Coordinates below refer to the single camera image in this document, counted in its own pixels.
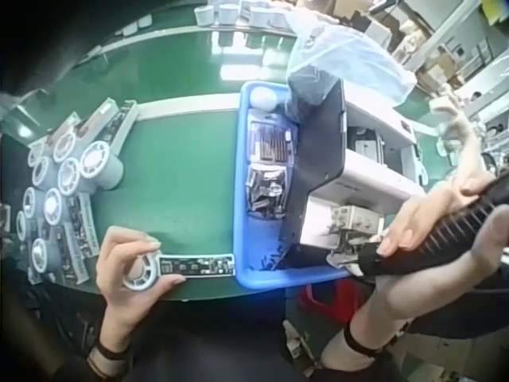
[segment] ping pong ball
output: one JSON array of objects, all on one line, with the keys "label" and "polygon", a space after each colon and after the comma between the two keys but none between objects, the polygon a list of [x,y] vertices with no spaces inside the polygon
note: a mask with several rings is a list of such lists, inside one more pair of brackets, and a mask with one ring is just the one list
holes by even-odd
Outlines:
[{"label": "ping pong ball", "polygon": [[270,113],[278,105],[278,95],[274,90],[258,86],[249,95],[249,103],[255,109]]}]

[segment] blue tray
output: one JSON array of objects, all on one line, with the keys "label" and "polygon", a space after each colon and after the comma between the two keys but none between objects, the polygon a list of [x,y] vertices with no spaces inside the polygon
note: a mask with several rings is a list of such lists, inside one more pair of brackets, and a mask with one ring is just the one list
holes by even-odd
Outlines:
[{"label": "blue tray", "polygon": [[247,111],[250,106],[249,95],[258,86],[274,90],[280,103],[284,101],[289,91],[286,85],[262,81],[246,82],[240,90],[233,213],[233,255],[236,277],[244,287],[256,290],[296,287],[348,277],[348,271],[345,269],[337,270],[332,267],[262,271],[262,265],[267,263],[271,256],[279,255],[279,230],[282,222],[261,220],[247,214]]}]

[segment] white roller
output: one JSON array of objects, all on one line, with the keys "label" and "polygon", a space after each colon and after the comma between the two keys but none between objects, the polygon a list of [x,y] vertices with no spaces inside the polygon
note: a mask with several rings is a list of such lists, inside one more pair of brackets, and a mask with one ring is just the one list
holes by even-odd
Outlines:
[{"label": "white roller", "polygon": [[131,272],[124,277],[123,284],[126,288],[142,291],[147,290],[154,285],[158,279],[159,271],[157,269],[156,256],[161,254],[159,251],[139,256],[131,268]]},{"label": "white roller", "polygon": [[32,183],[38,189],[46,191],[56,185],[57,169],[48,156],[42,156],[32,170]]},{"label": "white roller", "polygon": [[52,273],[60,270],[61,258],[56,243],[35,239],[32,246],[31,260],[37,273]]},{"label": "white roller", "polygon": [[45,193],[29,187],[23,195],[23,211],[27,219],[43,217],[45,210]]},{"label": "white roller", "polygon": [[234,4],[221,4],[218,22],[221,25],[235,25],[239,18],[239,6]]},{"label": "white roller", "polygon": [[26,240],[26,217],[23,211],[19,211],[16,215],[16,232],[20,241]]},{"label": "white roller", "polygon": [[53,161],[62,163],[70,157],[79,158],[86,147],[74,131],[68,131],[56,141],[53,149]]},{"label": "white roller", "polygon": [[41,159],[46,147],[46,141],[40,141],[35,143],[31,148],[29,152],[29,157],[27,160],[27,163],[29,167],[34,167],[37,162],[39,162],[39,159]]},{"label": "white roller", "polygon": [[58,189],[65,197],[77,193],[93,194],[96,184],[81,176],[80,162],[76,158],[67,158],[58,170]]},{"label": "white roller", "polygon": [[252,6],[249,25],[254,28],[267,28],[271,17],[272,10],[260,6]]},{"label": "white roller", "polygon": [[45,196],[45,219],[51,225],[69,221],[67,203],[58,189],[50,189]]},{"label": "white roller", "polygon": [[198,26],[214,24],[214,6],[199,6],[194,9],[194,17]]},{"label": "white roller", "polygon": [[122,180],[124,166],[106,142],[97,141],[81,155],[80,173],[103,189],[113,189]]}]

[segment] black wristband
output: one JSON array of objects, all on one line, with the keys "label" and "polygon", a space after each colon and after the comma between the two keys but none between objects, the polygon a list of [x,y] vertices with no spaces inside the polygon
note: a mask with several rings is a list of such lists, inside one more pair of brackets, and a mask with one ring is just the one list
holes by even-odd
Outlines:
[{"label": "black wristband", "polygon": [[350,349],[354,350],[355,352],[357,352],[359,354],[363,354],[366,357],[376,358],[380,354],[383,353],[383,350],[385,348],[385,346],[384,346],[381,349],[368,349],[367,347],[362,346],[352,336],[352,332],[350,331],[350,322],[348,322],[348,324],[344,327],[343,336],[344,336],[344,340],[346,341],[346,343]]},{"label": "black wristband", "polygon": [[99,350],[99,352],[101,353],[101,355],[104,358],[106,358],[107,360],[110,360],[110,361],[125,360],[127,358],[127,355],[129,354],[129,348],[125,349],[123,352],[120,352],[120,353],[112,352],[106,346],[101,344],[101,341],[99,339],[97,340],[95,347],[97,348],[97,350]]}]

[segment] black tool handle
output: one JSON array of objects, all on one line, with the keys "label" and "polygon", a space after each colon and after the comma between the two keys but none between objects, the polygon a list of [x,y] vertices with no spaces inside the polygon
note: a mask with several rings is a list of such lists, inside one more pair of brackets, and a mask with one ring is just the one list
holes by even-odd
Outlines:
[{"label": "black tool handle", "polygon": [[379,243],[359,251],[359,267],[365,276],[407,275],[458,259],[472,248],[477,232],[497,205],[509,204],[509,173],[491,183],[480,198],[461,210],[442,217],[424,242],[413,251],[398,249],[389,257],[376,253]]}]

